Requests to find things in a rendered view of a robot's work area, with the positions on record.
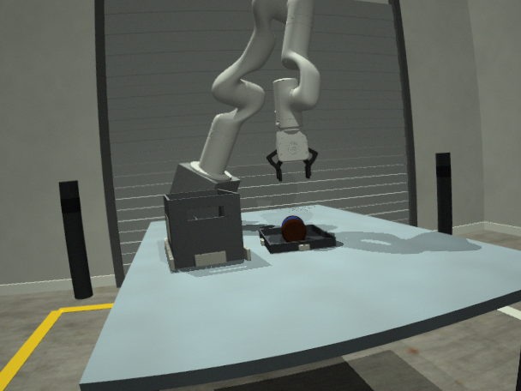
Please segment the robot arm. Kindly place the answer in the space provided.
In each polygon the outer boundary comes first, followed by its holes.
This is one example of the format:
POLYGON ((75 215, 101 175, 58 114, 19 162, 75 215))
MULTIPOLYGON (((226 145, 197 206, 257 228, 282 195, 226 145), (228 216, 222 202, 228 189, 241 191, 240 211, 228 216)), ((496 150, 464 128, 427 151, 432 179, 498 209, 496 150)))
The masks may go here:
POLYGON ((300 85, 294 78, 273 82, 276 127, 300 129, 302 112, 314 109, 320 97, 320 72, 308 59, 314 0, 253 0, 252 12, 255 30, 246 50, 218 76, 212 87, 218 102, 236 109, 213 119, 200 162, 190 163, 191 169, 199 174, 221 181, 231 180, 225 169, 240 128, 265 104, 264 90, 241 78, 263 67, 272 54, 276 43, 272 19, 286 25, 282 64, 287 69, 300 70, 301 75, 300 85))

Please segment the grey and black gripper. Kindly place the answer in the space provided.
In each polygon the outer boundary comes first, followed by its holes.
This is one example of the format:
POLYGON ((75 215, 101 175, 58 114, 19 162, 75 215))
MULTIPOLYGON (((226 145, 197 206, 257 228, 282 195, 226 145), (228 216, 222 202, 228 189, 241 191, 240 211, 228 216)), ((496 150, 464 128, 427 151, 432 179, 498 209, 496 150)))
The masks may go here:
POLYGON ((315 162, 317 155, 318 152, 308 147, 304 129, 282 129, 277 132, 276 150, 270 153, 266 159, 274 168, 276 168, 277 179, 279 182, 282 182, 282 171, 280 166, 283 162, 303 161, 306 164, 306 178, 310 178, 311 165, 315 162), (308 160, 308 153, 313 154, 310 161, 308 160), (278 160, 277 164, 272 160, 272 157, 276 154, 278 160))

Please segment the dark grey crate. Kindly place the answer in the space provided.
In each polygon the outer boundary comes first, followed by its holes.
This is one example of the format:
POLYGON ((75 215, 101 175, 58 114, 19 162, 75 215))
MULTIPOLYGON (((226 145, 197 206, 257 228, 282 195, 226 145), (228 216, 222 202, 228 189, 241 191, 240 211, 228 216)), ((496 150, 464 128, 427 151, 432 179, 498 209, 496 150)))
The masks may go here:
POLYGON ((194 267, 195 255, 220 251, 227 262, 245 259, 239 193, 211 189, 164 196, 175 268, 194 267))

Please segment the brown bottle with blue label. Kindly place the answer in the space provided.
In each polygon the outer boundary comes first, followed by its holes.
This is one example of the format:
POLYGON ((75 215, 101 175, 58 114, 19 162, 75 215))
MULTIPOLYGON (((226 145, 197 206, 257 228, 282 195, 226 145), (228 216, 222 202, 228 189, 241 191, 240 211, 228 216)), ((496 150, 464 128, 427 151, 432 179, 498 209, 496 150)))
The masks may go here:
POLYGON ((306 237, 307 229, 300 217, 291 215, 282 222, 281 232, 284 240, 289 243, 303 241, 306 237))

